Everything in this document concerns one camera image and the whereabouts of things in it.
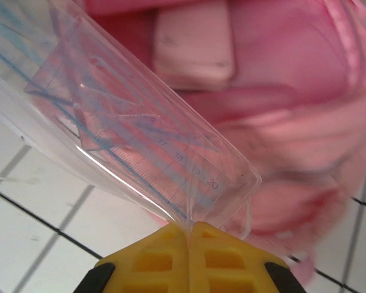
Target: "plastic bag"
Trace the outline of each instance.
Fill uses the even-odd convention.
[[[95,186],[184,228],[224,228],[260,184],[245,157],[71,1],[0,0],[0,117]]]

